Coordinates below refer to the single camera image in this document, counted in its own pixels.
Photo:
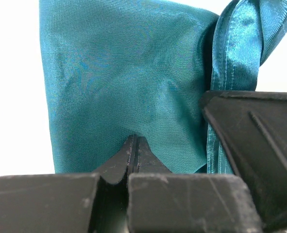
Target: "white surface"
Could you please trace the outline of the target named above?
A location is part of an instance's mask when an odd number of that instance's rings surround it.
[[[220,14],[229,0],[175,0]],[[53,173],[37,0],[0,1],[0,175]],[[287,92],[287,35],[258,91]]]

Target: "teal fabric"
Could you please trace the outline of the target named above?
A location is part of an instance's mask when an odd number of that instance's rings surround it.
[[[233,1],[220,17],[165,0],[40,0],[55,171],[92,171],[133,133],[173,172],[231,171],[198,100],[210,79],[254,90],[286,31],[286,0]]]

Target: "black object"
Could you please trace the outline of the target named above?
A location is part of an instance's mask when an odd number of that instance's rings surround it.
[[[201,104],[237,176],[172,174],[132,135],[92,173],[0,177],[0,233],[287,229],[287,94],[209,92]]]
[[[287,93],[211,91],[201,105],[264,229],[287,228]]]

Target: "cloth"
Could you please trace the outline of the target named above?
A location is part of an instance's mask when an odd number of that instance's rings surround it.
[[[287,0],[234,0],[220,17],[165,0],[40,0],[56,173],[94,170],[134,133],[172,172],[232,172],[198,100],[255,90],[286,31]]]

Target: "white background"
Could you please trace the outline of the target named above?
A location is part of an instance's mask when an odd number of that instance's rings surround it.
[[[221,14],[230,0],[174,0]],[[0,0],[0,175],[53,173],[37,0]],[[287,92],[287,35],[258,91]]]

